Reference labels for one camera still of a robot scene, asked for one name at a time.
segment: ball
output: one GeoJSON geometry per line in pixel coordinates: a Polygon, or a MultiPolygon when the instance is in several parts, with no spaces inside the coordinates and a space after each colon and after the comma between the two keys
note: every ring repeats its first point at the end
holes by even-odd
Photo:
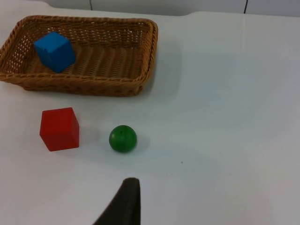
{"type": "Polygon", "coordinates": [[[135,148],[136,142],[135,131],[126,125],[115,127],[109,135],[109,144],[117,152],[130,152],[135,148]]]}

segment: white table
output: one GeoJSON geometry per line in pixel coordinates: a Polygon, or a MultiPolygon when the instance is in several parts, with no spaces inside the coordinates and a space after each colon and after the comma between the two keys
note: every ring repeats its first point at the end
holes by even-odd
{"type": "Polygon", "coordinates": [[[91,225],[138,177],[143,225],[300,223],[300,18],[183,17],[1,0],[0,43],[27,15],[145,17],[159,26],[155,78],[137,97],[27,92],[0,83],[0,223],[91,225]],[[78,149],[48,152],[41,112],[73,107],[78,149]],[[108,136],[138,134],[121,155],[108,136]]]}

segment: blue cube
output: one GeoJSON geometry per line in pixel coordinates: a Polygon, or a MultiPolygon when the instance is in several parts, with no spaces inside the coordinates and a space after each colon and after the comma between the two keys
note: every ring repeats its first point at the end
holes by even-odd
{"type": "Polygon", "coordinates": [[[71,42],[64,36],[51,32],[34,43],[41,62],[56,73],[75,62],[71,42]]]}

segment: basket rim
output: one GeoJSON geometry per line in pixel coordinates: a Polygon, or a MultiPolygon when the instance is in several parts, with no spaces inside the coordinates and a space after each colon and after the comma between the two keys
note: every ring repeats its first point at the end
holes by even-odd
{"type": "Polygon", "coordinates": [[[0,78],[8,78],[8,77],[15,77],[15,78],[43,78],[43,77],[51,77],[53,80],[66,78],[71,76],[73,80],[93,80],[93,81],[118,81],[123,83],[145,83],[149,78],[149,71],[154,64],[154,59],[151,57],[155,55],[156,48],[157,48],[157,41],[158,41],[158,26],[157,24],[150,20],[144,18],[110,18],[110,17],[79,17],[79,16],[58,16],[58,15],[29,15],[20,21],[17,22],[14,29],[11,31],[8,39],[5,41],[3,46],[0,48],[0,65],[4,62],[5,57],[7,56],[9,49],[13,47],[14,41],[16,41],[19,31],[22,29],[23,23],[27,22],[28,20],[36,20],[41,19],[45,21],[53,21],[53,20],[71,20],[71,21],[85,21],[85,22],[118,22],[118,23],[146,23],[150,26],[150,31],[147,34],[151,36],[151,48],[147,50],[146,53],[143,54],[142,59],[142,68],[141,74],[134,78],[116,78],[116,77],[100,77],[100,76],[84,76],[84,75],[71,75],[71,74],[64,74],[56,73],[56,74],[49,74],[49,73],[33,73],[33,74],[26,74],[26,73],[4,73],[0,70],[0,78]]]}

